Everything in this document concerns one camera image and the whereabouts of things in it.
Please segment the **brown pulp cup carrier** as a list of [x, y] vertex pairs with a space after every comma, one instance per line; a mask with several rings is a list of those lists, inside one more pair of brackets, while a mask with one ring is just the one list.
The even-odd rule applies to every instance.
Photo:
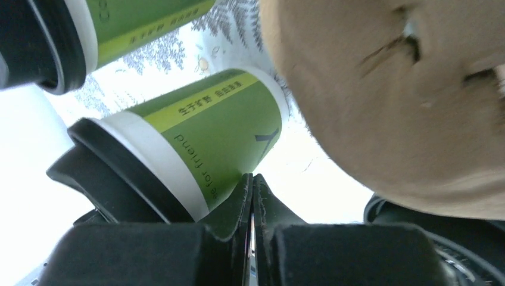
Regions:
[[411, 209], [504, 219], [503, 1], [260, 1], [259, 15], [339, 167]]

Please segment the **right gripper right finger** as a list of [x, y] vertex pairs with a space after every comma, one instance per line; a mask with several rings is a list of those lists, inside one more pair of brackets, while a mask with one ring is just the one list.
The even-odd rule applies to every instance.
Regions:
[[253, 180], [260, 285], [448, 285], [433, 244], [411, 225], [309, 224]]

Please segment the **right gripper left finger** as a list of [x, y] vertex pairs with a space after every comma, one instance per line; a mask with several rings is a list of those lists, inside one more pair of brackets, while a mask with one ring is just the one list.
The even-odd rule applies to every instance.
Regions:
[[86, 223], [66, 233], [40, 285], [247, 285], [253, 175], [197, 223]]

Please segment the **black cup lid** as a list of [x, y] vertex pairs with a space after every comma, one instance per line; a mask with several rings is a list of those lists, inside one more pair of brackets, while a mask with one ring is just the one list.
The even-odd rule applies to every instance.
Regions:
[[111, 223], [196, 222], [207, 211], [181, 157], [138, 116], [81, 119], [68, 129], [74, 146], [47, 170], [79, 191]]
[[54, 95], [80, 88], [85, 53], [70, 1], [1, 1], [1, 89], [35, 83]]

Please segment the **green paper cup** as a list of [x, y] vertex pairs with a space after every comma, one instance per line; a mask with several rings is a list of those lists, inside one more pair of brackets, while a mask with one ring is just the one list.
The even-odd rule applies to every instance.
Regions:
[[69, 0], [86, 73], [200, 18], [214, 0]]
[[227, 69], [97, 121], [162, 184], [142, 194], [159, 214], [180, 203], [204, 218], [272, 149], [288, 121], [280, 84], [253, 67]]

